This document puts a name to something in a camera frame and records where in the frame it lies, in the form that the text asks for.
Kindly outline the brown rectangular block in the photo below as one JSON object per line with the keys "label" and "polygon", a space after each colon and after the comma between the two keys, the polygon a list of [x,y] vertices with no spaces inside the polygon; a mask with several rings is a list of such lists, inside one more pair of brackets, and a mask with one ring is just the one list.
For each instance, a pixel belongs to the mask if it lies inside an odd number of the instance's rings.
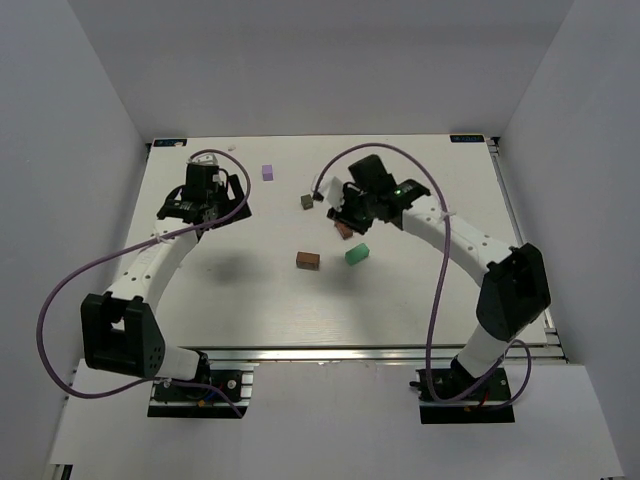
{"label": "brown rectangular block", "polygon": [[353,231],[346,225],[336,222],[335,228],[343,240],[347,240],[353,237]]}

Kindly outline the green notched block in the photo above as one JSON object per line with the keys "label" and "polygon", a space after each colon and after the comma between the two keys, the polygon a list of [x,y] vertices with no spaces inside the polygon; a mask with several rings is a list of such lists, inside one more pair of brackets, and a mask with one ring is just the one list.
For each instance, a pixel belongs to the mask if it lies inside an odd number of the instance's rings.
{"label": "green notched block", "polygon": [[353,248],[349,249],[345,255],[345,261],[349,266],[354,266],[363,260],[367,259],[370,255],[370,249],[365,243],[360,243]]}

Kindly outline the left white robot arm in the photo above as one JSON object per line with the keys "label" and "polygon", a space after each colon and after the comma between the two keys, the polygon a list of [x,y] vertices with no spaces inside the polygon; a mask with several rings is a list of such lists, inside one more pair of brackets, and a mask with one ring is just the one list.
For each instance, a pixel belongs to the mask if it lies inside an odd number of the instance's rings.
{"label": "left white robot arm", "polygon": [[204,383],[204,355],[171,346],[155,318],[160,299],[184,258],[206,232],[251,216],[239,176],[211,153],[190,162],[183,185],[167,195],[151,238],[105,291],[81,304],[85,361],[96,370],[137,378]]}

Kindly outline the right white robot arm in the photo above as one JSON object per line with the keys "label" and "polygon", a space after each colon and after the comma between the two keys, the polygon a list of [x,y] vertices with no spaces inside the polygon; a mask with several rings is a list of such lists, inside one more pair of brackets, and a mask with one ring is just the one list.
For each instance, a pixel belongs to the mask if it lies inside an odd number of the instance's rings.
{"label": "right white robot arm", "polygon": [[466,380],[484,376],[511,342],[551,304],[543,255],[530,243],[511,246],[445,210],[416,180],[401,183],[377,155],[349,168],[351,181],[331,176],[314,193],[330,219],[365,234],[376,220],[391,223],[438,249],[479,286],[478,325],[452,366]]}

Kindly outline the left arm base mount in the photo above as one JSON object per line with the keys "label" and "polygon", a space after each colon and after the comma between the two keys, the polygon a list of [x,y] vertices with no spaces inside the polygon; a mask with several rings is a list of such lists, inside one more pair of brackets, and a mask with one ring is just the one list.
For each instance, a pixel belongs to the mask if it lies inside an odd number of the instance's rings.
{"label": "left arm base mount", "polygon": [[252,396],[254,367],[218,368],[211,371],[209,387],[185,387],[156,382],[147,408],[149,418],[241,419]]}

